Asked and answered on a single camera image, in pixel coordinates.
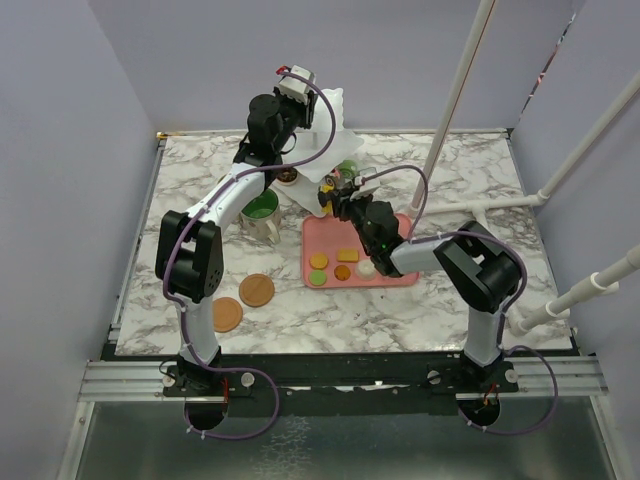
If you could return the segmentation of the yellow layered cake slice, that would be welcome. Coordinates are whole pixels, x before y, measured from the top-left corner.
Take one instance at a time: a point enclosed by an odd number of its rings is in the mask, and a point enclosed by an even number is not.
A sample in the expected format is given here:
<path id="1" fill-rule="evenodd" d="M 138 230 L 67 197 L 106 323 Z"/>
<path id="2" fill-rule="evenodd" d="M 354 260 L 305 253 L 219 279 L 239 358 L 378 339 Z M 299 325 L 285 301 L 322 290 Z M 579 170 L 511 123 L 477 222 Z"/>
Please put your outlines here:
<path id="1" fill-rule="evenodd" d="M 332 198 L 334 187 L 331 185 L 321 185 L 318 191 L 318 201 L 322 206 L 326 206 Z"/>

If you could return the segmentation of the green cake piece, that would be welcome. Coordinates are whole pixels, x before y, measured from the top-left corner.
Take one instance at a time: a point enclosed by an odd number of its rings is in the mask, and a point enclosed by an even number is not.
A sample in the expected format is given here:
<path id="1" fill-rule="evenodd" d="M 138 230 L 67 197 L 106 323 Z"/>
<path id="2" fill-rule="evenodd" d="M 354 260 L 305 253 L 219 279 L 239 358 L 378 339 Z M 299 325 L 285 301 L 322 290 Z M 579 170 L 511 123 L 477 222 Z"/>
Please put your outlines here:
<path id="1" fill-rule="evenodd" d="M 346 159 L 336 167 L 336 171 L 341 178 L 353 179 L 358 174 L 358 165 L 354 160 Z"/>

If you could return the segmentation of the white three-tier cake stand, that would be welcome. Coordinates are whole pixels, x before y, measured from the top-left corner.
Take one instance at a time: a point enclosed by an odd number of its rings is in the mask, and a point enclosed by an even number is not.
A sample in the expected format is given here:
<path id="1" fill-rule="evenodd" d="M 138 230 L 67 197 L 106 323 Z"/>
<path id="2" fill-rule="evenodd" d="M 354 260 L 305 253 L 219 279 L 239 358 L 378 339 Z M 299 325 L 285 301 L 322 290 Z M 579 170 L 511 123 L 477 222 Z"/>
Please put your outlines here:
<path id="1" fill-rule="evenodd" d="M 298 175 L 292 183 L 285 184 L 275 180 L 272 184 L 272 188 L 316 217 L 325 215 L 317 198 L 322 180 L 342 161 L 352 159 L 356 151 L 364 144 L 361 137 L 344 127 L 344 90 L 342 88 L 323 89 L 323 93 L 330 101 L 337 121 L 337 129 L 331 145 L 314 161 L 296 167 Z M 287 143 L 285 149 L 293 147 L 293 150 L 283 157 L 283 163 L 293 164 L 317 153 L 326 144 L 330 131 L 329 112 L 324 102 L 318 99 L 312 128 L 299 130 L 296 133 L 296 145 L 293 145 L 292 140 Z"/>

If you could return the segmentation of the square yellow biscuit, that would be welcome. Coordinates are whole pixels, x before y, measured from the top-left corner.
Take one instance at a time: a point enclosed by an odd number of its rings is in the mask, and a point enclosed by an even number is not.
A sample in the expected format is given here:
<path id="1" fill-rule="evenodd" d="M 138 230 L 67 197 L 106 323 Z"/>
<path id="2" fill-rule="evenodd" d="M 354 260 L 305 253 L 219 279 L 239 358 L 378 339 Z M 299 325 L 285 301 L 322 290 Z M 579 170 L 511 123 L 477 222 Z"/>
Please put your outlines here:
<path id="1" fill-rule="evenodd" d="M 360 260 L 360 254 L 355 248 L 341 248 L 336 253 L 336 260 L 342 263 L 357 263 Z"/>

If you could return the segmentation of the orange round cookie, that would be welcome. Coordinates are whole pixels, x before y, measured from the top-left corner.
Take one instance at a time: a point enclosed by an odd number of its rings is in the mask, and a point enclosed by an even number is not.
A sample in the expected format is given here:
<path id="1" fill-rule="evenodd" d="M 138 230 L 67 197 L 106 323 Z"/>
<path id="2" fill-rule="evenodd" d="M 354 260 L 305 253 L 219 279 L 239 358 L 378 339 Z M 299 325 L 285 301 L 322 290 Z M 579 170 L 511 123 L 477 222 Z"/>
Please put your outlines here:
<path id="1" fill-rule="evenodd" d="M 315 270 L 324 270 L 329 263 L 328 256 L 322 252 L 313 253 L 309 257 L 309 264 L 312 269 Z"/>

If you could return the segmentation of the white round cake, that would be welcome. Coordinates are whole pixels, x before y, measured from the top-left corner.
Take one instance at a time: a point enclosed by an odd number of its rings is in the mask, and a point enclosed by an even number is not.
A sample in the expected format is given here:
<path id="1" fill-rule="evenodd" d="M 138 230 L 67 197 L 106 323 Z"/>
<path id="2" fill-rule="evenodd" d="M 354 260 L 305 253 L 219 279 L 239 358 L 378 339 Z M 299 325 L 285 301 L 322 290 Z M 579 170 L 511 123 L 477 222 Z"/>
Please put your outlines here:
<path id="1" fill-rule="evenodd" d="M 377 271 L 370 259 L 364 259 L 356 264 L 355 273 L 362 281 L 373 281 L 376 278 Z"/>

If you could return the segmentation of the chocolate sprinkled donut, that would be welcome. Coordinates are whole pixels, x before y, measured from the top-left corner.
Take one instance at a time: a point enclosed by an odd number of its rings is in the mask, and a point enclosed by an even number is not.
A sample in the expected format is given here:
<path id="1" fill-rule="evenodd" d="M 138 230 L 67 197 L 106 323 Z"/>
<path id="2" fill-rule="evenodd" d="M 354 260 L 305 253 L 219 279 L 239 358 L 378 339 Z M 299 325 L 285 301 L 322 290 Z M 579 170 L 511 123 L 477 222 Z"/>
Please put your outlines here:
<path id="1" fill-rule="evenodd" d="M 288 168 L 280 170 L 276 180 L 284 186 L 291 186 L 297 182 L 298 177 L 299 173 L 295 168 Z"/>

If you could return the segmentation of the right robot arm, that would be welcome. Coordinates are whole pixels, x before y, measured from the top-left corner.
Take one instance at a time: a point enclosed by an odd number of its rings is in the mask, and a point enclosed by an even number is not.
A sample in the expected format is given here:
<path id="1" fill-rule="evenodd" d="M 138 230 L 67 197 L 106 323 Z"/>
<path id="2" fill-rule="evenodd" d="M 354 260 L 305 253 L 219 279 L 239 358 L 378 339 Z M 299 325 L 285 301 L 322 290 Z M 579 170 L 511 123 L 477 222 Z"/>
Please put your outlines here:
<path id="1" fill-rule="evenodd" d="M 481 391 L 496 376 L 493 364 L 502 356 L 506 313 L 522 295 L 527 270 L 520 256 L 476 221 L 453 232 L 411 239 L 402 236 L 391 204 L 348 184 L 323 187 L 319 204 L 350 223 L 375 270 L 389 278 L 442 270 L 469 308 L 466 360 L 459 367 L 461 383 Z"/>

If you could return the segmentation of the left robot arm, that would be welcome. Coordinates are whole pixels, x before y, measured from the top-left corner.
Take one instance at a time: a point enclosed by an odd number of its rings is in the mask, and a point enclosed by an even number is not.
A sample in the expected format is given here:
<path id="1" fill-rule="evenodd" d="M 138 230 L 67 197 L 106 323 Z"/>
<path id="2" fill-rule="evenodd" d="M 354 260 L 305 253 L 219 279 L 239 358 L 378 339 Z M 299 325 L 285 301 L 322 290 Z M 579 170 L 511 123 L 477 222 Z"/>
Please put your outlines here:
<path id="1" fill-rule="evenodd" d="M 219 344 L 211 329 L 211 297 L 224 270 L 222 236 L 241 211 L 275 180 L 285 146 L 298 128 L 311 127 L 315 104 L 326 97 L 311 81 L 287 77 L 272 94 L 249 104 L 248 132 L 229 173 L 188 211 L 167 212 L 161 221 L 155 273 L 165 298 L 176 304 L 181 348 L 191 364 L 186 382 L 206 395 L 220 385 L 215 365 Z"/>

